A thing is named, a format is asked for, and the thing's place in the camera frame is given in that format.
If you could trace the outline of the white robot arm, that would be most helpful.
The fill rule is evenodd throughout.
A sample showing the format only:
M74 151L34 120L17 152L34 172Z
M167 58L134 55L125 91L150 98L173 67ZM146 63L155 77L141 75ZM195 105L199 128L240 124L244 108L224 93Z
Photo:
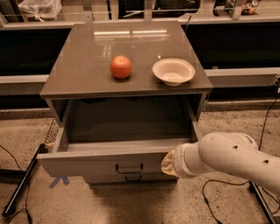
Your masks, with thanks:
M214 132L197 143L181 144L167 153L161 170L182 179L222 172L280 195L280 158L259 151L256 141L243 133Z

